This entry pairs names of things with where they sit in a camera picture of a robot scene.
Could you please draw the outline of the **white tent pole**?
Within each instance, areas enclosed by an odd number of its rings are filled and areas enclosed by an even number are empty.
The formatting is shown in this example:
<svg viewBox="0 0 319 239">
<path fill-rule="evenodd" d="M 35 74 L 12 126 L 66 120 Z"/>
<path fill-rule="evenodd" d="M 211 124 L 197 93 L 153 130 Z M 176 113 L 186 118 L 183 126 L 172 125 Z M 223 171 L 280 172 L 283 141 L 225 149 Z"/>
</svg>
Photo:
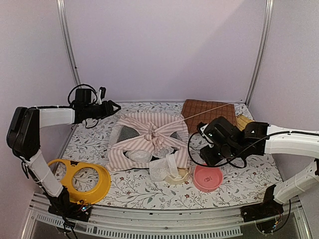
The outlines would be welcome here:
<svg viewBox="0 0 319 239">
<path fill-rule="evenodd" d="M 197 114 L 195 114 L 195 115 L 192 115 L 192 116 L 189 116 L 189 117 L 187 117 L 187 118 L 184 118 L 183 121 L 188 120 L 188 119 L 191 119 L 191 118 L 194 118 L 194 117 L 196 117 L 196 116 L 199 116 L 199 115 L 202 115 L 202 114 L 205 114 L 205 113 L 208 113 L 208 112 L 211 112 L 211 111 L 214 111 L 214 110 L 217 110 L 217 109 L 220 109 L 220 108 L 225 107 L 225 106 L 228 106 L 228 105 L 232 105 L 232 104 L 234 104 L 234 103 L 233 103 L 233 102 L 231 102 L 231 103 L 226 103 L 226 104 L 223 104 L 223 105 L 221 105 L 221 106 L 218 106 L 218 107 L 215 107 L 215 108 L 212 108 L 212 109 L 209 109 L 209 110 L 206 110 L 206 111 L 197 113 Z"/>
</svg>

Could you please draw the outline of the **pink striped pet tent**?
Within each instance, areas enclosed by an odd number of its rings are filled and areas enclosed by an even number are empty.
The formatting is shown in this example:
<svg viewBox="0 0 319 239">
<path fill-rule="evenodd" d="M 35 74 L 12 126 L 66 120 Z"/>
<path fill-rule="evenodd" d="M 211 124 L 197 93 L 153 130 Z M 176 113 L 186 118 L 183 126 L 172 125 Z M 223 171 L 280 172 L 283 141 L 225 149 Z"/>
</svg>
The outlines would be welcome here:
<svg viewBox="0 0 319 239">
<path fill-rule="evenodd" d="M 154 181 L 177 178 L 179 169 L 189 167 L 188 137 L 182 115 L 127 113 L 112 128 L 106 168 L 149 169 Z"/>
</svg>

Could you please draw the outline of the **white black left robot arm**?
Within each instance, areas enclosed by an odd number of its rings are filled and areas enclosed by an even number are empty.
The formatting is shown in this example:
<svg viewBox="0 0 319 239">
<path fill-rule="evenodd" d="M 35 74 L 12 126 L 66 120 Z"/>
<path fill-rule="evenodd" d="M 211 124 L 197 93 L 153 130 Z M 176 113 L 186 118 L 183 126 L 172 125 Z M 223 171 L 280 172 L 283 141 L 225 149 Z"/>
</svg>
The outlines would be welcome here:
<svg viewBox="0 0 319 239">
<path fill-rule="evenodd" d="M 57 125 L 79 124 L 87 119 L 102 120 L 114 115 L 121 106 L 104 100 L 106 88 L 74 88 L 74 100 L 67 106 L 18 107 L 13 114 L 6 142 L 21 160 L 26 177 L 32 177 L 47 196 L 58 198 L 69 193 L 53 175 L 40 149 L 40 130 Z"/>
</svg>

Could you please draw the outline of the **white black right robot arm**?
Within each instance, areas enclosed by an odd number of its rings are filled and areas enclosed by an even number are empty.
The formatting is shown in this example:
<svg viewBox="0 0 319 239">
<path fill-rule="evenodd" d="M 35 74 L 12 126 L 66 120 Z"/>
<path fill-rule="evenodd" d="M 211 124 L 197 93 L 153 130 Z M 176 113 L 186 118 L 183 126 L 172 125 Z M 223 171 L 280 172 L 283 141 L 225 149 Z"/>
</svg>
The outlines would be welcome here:
<svg viewBox="0 0 319 239">
<path fill-rule="evenodd" d="M 271 125 L 266 122 L 250 122 L 243 130 L 224 117 L 210 123 L 199 123 L 197 131 L 208 146 L 200 150 L 200 157 L 208 167 L 222 166 L 222 160 L 230 164 L 236 158 L 243 161 L 251 155 L 288 154 L 313 158 L 304 170 L 290 179 L 269 187 L 264 202 L 258 205 L 258 213 L 268 217 L 294 196 L 319 183 L 319 133 Z"/>
</svg>

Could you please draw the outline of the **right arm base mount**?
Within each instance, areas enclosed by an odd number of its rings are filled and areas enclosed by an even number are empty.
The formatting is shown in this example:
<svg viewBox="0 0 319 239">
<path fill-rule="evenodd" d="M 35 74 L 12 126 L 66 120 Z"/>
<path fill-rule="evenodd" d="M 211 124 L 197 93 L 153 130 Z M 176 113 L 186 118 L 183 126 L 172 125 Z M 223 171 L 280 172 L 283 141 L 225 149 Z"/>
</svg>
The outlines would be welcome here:
<svg viewBox="0 0 319 239">
<path fill-rule="evenodd" d="M 265 191 L 263 201 L 261 203 L 243 206 L 240 208 L 241 217 L 244 222 L 264 219 L 276 216 L 284 212 L 283 204 L 274 200 L 274 189 L 276 185 L 268 187 Z"/>
</svg>

